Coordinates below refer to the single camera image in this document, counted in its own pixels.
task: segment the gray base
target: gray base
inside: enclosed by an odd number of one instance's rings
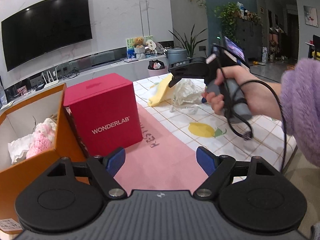
[[[297,231],[281,236],[259,236],[243,232],[226,222],[212,202],[195,200],[189,191],[135,190],[127,199],[109,202],[97,220],[78,231],[48,236],[24,231],[16,238],[16,240],[32,239],[303,240],[305,238]]]

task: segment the black circular pad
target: black circular pad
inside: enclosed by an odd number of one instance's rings
[[[103,198],[94,187],[74,180],[61,183],[48,177],[34,181],[16,199],[16,212],[23,228],[61,233],[92,222],[103,208]]]
[[[258,233],[297,229],[307,209],[303,194],[278,176],[247,177],[226,187],[218,203],[232,223]]]

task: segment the television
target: television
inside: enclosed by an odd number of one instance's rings
[[[92,39],[88,0],[44,0],[1,22],[7,70],[64,46]]]

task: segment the red box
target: red box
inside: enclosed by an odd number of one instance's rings
[[[106,156],[142,140],[133,83],[118,74],[67,88],[63,105],[90,156]]]

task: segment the teddy bear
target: teddy bear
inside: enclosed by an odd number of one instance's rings
[[[135,48],[142,48],[142,47],[144,47],[143,42],[144,42],[144,39],[142,37],[134,38],[133,46]]]

